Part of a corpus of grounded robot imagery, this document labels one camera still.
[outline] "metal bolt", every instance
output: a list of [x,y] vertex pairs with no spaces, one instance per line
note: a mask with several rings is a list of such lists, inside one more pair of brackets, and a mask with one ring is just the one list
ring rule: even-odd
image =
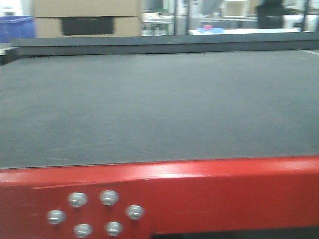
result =
[[100,194],[100,200],[106,206],[112,206],[119,200],[119,195],[115,191],[107,190]]
[[130,205],[129,207],[126,208],[126,215],[128,215],[130,219],[139,220],[141,219],[143,214],[144,214],[144,208],[142,208],[141,206]]
[[72,207],[80,208],[88,202],[88,197],[84,193],[71,193],[68,201]]
[[65,221],[66,214],[60,210],[52,210],[48,212],[48,221],[52,225],[57,225]]
[[109,222],[105,225],[105,230],[108,235],[117,237],[123,230],[122,224],[118,222]]
[[78,224],[74,227],[74,233],[77,238],[86,238],[92,233],[92,227],[88,224]]

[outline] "red object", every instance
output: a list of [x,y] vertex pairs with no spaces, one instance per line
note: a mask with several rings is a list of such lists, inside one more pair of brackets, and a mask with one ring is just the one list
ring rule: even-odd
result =
[[[106,166],[0,170],[0,235],[4,239],[72,239],[90,224],[90,239],[107,236],[107,222],[122,223],[119,239],[187,233],[319,225],[319,156],[206,160]],[[115,190],[104,206],[99,194]],[[72,192],[88,203],[72,208]],[[129,205],[144,207],[130,220]],[[47,212],[63,210],[60,225]]]
[[204,28],[206,31],[210,31],[213,28],[213,26],[212,25],[205,25]]

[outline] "gray belt surface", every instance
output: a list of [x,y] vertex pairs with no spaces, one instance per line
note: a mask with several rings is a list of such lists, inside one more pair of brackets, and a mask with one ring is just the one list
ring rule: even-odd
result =
[[39,57],[0,68],[0,168],[319,154],[319,56]]

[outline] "blue bin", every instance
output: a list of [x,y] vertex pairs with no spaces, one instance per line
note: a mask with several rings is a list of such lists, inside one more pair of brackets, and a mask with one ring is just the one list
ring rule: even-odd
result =
[[9,43],[13,38],[35,38],[32,16],[0,17],[0,43]]

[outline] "cardboard box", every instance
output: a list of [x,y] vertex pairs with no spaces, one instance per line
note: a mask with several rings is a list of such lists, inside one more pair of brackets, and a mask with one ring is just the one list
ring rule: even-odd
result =
[[246,17],[248,15],[248,0],[225,0],[222,4],[223,17]]
[[261,4],[260,0],[249,0],[249,14],[256,14],[256,7]]
[[34,17],[141,16],[141,0],[33,0]]
[[[66,23],[64,18],[36,18],[37,36],[43,38],[50,37],[110,37],[110,36],[140,36],[141,35],[141,20],[139,17],[111,17],[111,21],[107,21],[111,26],[99,27],[83,27],[82,24],[87,24],[85,17],[80,17],[79,24],[71,22]],[[72,29],[67,29],[67,25],[74,26]]]

